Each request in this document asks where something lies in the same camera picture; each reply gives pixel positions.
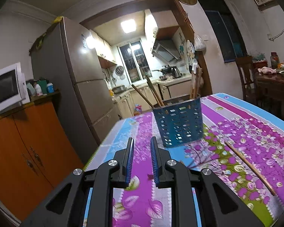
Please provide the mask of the wooden chopstick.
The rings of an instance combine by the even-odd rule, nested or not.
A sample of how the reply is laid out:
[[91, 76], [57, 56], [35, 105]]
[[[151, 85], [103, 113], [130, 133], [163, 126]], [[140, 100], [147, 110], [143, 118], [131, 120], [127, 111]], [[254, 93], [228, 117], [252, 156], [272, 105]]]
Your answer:
[[148, 83], [148, 85], [149, 85], [149, 88], [152, 90], [152, 93], [153, 93], [153, 95], [155, 96], [155, 99], [156, 99], [158, 105], [159, 105], [160, 107], [163, 107], [164, 104], [163, 104], [162, 100], [160, 99], [159, 95], [157, 94], [156, 90], [154, 89], [152, 83], [150, 82], [150, 83]]
[[276, 196], [277, 193], [275, 192], [275, 190], [273, 189], [272, 185], [267, 181], [267, 179], [244, 157], [244, 155], [242, 155], [240, 152], [238, 152], [230, 143], [228, 143], [227, 141], [224, 142], [224, 144], [229, 147], [230, 150], [232, 150], [232, 152], [234, 154], [236, 154], [249, 168], [250, 170], [253, 171], [253, 173], [255, 173], [255, 175], [257, 175], [257, 177], [259, 177], [259, 179], [261, 180], [261, 182], [267, 187], [267, 189], [270, 191], [270, 193], [273, 196]]
[[192, 70], [191, 71], [191, 92], [190, 92], [190, 98], [193, 100], [194, 99], [194, 92], [195, 92], [195, 80], [196, 76], [195, 76], [195, 73], [194, 71]]
[[162, 102], [161, 98], [159, 97], [159, 95], [158, 95], [156, 89], [154, 88], [154, 85], [153, 85], [152, 82], [150, 81], [150, 78], [148, 77], [148, 75], [146, 75], [146, 80], [147, 80], [147, 84], [148, 84], [149, 88], [151, 89], [153, 95], [155, 96], [155, 99], [156, 99], [158, 105], [159, 105], [160, 107], [164, 107], [165, 105], [164, 105], [164, 103]]
[[198, 67], [196, 69], [196, 80], [195, 80], [195, 93], [194, 93], [194, 98], [197, 98], [200, 84], [201, 84], [201, 79], [202, 79], [202, 68]]
[[139, 91], [139, 89], [138, 89], [134, 84], [132, 84], [131, 86], [132, 86], [132, 88], [147, 102], [147, 104], [151, 107], [151, 109], [153, 109], [154, 106], [153, 106], [152, 103], [145, 97], [145, 95], [143, 95], [143, 94]]

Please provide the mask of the beige kitchen base cabinets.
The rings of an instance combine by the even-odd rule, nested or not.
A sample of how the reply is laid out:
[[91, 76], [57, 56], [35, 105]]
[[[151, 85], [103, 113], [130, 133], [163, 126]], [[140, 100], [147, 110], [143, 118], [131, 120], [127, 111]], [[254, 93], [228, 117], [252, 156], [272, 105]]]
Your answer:
[[[152, 80], [152, 84], [161, 100], [165, 101], [189, 94], [191, 89], [191, 76], [183, 75], [180, 78], [171, 80], [155, 79]], [[151, 106], [141, 95], [144, 95], [153, 106], [157, 104], [156, 98], [146, 82], [137, 85], [136, 88], [137, 90], [130, 87], [125, 92], [112, 97], [113, 103], [119, 108], [122, 118], [134, 116], [136, 105], [141, 106], [142, 112], [151, 110]]]

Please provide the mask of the kitchen window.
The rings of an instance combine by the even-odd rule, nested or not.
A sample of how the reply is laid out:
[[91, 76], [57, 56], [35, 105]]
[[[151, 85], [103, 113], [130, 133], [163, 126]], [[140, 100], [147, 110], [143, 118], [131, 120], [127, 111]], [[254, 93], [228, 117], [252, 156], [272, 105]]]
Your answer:
[[119, 47], [119, 51], [129, 74], [131, 83], [144, 80], [146, 76], [152, 77], [151, 70], [140, 41], [123, 45]]

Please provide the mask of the floral plastic tablecloth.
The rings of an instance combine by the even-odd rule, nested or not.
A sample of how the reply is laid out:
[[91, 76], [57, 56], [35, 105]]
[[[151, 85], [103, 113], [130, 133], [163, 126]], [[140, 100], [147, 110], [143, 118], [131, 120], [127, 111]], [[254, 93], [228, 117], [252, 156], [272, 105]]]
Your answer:
[[[271, 226], [284, 212], [284, 122], [233, 96], [218, 93], [201, 100], [203, 139], [170, 148], [173, 159], [193, 170], [211, 169], [264, 223]], [[89, 159], [85, 170], [98, 168], [134, 139], [129, 186], [113, 193], [114, 226], [170, 226], [171, 191], [153, 180], [150, 140], [162, 143], [151, 112], [115, 124]], [[259, 177], [227, 147], [230, 143], [267, 179], [273, 196]]]

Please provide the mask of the orange wooden cabinet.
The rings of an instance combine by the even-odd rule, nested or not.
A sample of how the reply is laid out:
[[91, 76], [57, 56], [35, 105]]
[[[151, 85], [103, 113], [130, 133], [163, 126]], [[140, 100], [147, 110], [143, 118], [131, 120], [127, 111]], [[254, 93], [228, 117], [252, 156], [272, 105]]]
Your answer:
[[55, 92], [0, 115], [0, 201], [20, 221], [83, 163], [65, 134]]

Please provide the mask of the blue perforated utensil holder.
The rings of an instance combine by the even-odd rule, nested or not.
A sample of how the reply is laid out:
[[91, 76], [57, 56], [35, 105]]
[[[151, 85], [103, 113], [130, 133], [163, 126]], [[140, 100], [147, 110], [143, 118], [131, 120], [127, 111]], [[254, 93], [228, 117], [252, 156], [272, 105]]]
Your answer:
[[164, 101], [163, 107], [153, 109], [153, 114], [166, 148], [178, 147], [203, 138], [201, 97], [191, 99], [183, 95]]

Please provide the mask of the dark wooden side table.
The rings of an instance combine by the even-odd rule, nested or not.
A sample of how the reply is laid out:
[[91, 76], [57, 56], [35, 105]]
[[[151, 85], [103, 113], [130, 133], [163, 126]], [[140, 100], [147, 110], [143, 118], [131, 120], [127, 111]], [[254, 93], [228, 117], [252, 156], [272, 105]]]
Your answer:
[[268, 111], [284, 120], [284, 77], [280, 74], [255, 73], [255, 83]]

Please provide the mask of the white microwave oven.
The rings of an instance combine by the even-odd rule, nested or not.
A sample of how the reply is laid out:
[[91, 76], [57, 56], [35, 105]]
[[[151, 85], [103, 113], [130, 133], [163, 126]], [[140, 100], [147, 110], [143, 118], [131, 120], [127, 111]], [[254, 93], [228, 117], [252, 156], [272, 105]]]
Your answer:
[[0, 69], [0, 113], [30, 102], [21, 63]]

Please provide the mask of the steel electric kettle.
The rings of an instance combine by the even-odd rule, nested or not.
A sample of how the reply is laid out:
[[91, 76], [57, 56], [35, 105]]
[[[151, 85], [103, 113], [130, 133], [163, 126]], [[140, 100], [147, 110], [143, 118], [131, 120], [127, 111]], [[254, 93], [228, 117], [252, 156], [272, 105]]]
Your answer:
[[182, 73], [179, 71], [177, 67], [171, 67], [171, 74], [174, 79], [182, 77]]

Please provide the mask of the dark wooden chair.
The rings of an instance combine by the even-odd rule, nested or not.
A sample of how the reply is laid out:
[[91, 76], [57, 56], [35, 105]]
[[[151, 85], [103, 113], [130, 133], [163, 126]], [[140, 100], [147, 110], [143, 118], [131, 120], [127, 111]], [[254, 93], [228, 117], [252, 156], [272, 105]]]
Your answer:
[[257, 106], [258, 97], [256, 85], [254, 82], [254, 68], [252, 65], [252, 56], [236, 58], [236, 66], [241, 80], [243, 100]]

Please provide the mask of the grey refrigerator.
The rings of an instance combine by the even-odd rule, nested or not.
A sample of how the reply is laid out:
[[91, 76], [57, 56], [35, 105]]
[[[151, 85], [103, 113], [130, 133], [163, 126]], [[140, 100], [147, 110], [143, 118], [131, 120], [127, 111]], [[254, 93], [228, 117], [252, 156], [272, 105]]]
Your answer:
[[34, 77], [60, 91], [58, 118], [83, 163], [119, 121], [91, 38], [87, 28], [62, 16], [30, 50]]

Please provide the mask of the white plastic bag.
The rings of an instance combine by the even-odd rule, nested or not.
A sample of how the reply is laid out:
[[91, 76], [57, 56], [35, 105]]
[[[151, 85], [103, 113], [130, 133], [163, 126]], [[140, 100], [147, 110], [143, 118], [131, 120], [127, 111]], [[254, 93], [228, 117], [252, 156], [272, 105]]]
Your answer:
[[205, 51], [206, 50], [206, 44], [198, 34], [194, 35], [194, 48], [195, 48], [195, 51]]

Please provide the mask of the range hood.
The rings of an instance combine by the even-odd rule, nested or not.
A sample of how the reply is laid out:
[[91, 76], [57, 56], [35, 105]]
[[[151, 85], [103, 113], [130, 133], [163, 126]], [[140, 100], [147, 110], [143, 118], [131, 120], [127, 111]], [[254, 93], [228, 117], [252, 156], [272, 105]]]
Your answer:
[[176, 63], [180, 60], [180, 54], [172, 40], [156, 40], [152, 49], [152, 55], [165, 63]]

